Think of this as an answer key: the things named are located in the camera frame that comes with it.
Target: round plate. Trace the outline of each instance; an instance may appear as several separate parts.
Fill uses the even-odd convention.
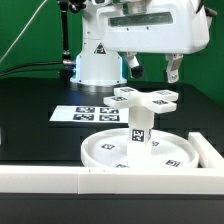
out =
[[[87,167],[197,167],[199,156],[191,144],[176,135],[152,130],[151,156],[135,159],[127,155],[129,129],[112,129],[86,138],[81,160]]]

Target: green wall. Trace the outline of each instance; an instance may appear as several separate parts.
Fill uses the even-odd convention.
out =
[[[0,58],[24,28],[43,0],[1,0]],[[180,69],[180,82],[189,83],[224,106],[224,2],[204,0],[207,7],[218,12],[210,29],[208,47],[192,55],[185,55]],[[70,48],[75,56],[81,50],[81,14],[69,15]],[[139,54],[145,67],[141,81],[163,81],[165,56]],[[25,34],[0,64],[0,71],[22,63],[61,60],[61,21],[56,0],[48,0]],[[57,77],[54,72],[34,73],[32,77]]]

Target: black table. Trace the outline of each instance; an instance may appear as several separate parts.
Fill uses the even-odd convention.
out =
[[[224,156],[224,109],[186,84],[131,82],[140,91],[179,93],[155,129],[187,138],[199,131]],[[127,124],[50,122],[57,105],[104,106],[112,93],[77,90],[57,79],[0,80],[0,164],[82,166],[81,142]],[[224,196],[0,194],[0,223],[223,223]]]

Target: cable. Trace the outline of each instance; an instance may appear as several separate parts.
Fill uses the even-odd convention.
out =
[[[38,14],[38,12],[41,10],[41,8],[44,6],[44,4],[47,2],[48,0],[44,0],[40,6],[37,8],[37,10],[34,12],[33,16],[30,18],[30,20],[28,21],[28,23],[26,24],[26,26],[23,28],[23,30],[20,32],[20,34],[18,35],[18,37],[14,40],[14,42],[12,43],[12,45],[9,47],[9,49],[6,51],[6,53],[2,56],[2,58],[0,59],[0,64],[3,62],[3,60],[8,56],[8,54],[10,53],[10,51],[12,50],[12,48],[15,46],[15,44],[19,41],[19,39],[22,37],[22,35],[24,34],[24,32],[26,31],[26,29],[29,27],[29,25],[32,23],[32,21],[34,20],[34,18],[36,17],[36,15]]]
[[[46,72],[46,71],[59,71],[59,68],[49,68],[49,69],[29,69],[29,70],[20,70],[20,71],[12,71],[4,74],[0,74],[0,78],[6,75],[10,75],[13,73],[22,73],[22,72]]]
[[[2,75],[4,75],[5,73],[10,73],[10,72],[13,72],[20,68],[26,68],[26,67],[32,67],[32,66],[48,66],[48,65],[63,65],[63,63],[60,61],[50,61],[50,62],[34,62],[34,63],[26,63],[26,64],[22,64],[22,65],[16,65],[12,68],[8,68],[8,69],[0,72],[0,77]]]

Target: sticker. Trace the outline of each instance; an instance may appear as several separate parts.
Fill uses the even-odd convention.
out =
[[[180,162],[175,161],[175,160],[168,160],[168,161],[166,162],[166,165],[174,166],[174,167],[178,167],[178,166],[180,165]]]
[[[131,88],[122,88],[120,89],[121,91],[123,92],[131,92],[131,91],[135,91],[134,89],[131,89]]]
[[[113,149],[115,146],[114,145],[110,145],[110,144],[104,144],[101,146],[101,148],[103,149],[108,149],[108,150],[111,150]]]
[[[118,115],[100,115],[100,121],[120,121]]]
[[[153,103],[156,103],[158,105],[164,105],[164,104],[168,104],[168,102],[164,101],[164,100],[156,100],[156,101],[152,101]]]
[[[127,100],[126,98],[121,97],[121,96],[112,97],[111,99],[113,99],[113,100],[115,100],[115,101],[124,101],[124,100]]]
[[[100,108],[101,114],[119,114],[119,110],[113,108]]]
[[[132,130],[132,141],[134,142],[144,142],[145,133],[142,130]]]
[[[161,90],[161,91],[158,91],[156,93],[159,93],[161,95],[169,95],[169,94],[171,94],[169,91],[166,91],[166,90]]]
[[[95,113],[95,107],[77,107],[76,112],[78,112],[78,113]]]
[[[52,114],[50,121],[128,123],[128,114],[128,108],[118,110],[111,107],[59,105]]]
[[[157,146],[157,145],[159,145],[159,142],[152,142],[152,146]]]
[[[129,168],[129,166],[126,166],[124,164],[117,164],[115,167],[117,167],[117,168]]]
[[[73,120],[77,121],[93,121],[94,115],[93,114],[75,114]]]
[[[98,45],[98,47],[94,51],[94,54],[106,54],[106,51],[101,43]]]

